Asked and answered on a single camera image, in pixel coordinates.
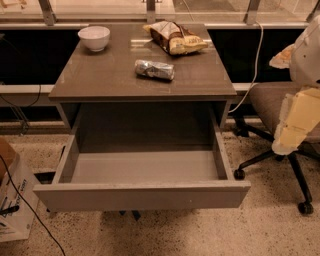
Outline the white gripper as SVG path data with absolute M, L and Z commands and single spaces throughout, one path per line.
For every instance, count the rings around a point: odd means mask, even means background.
M 300 85 L 320 86 L 320 15 L 291 44 L 277 53 L 269 65 L 289 67 L 290 77 Z M 275 130 L 272 150 L 278 155 L 296 151 L 307 135 L 320 123 L 320 90 L 308 88 L 295 95 L 286 94 Z

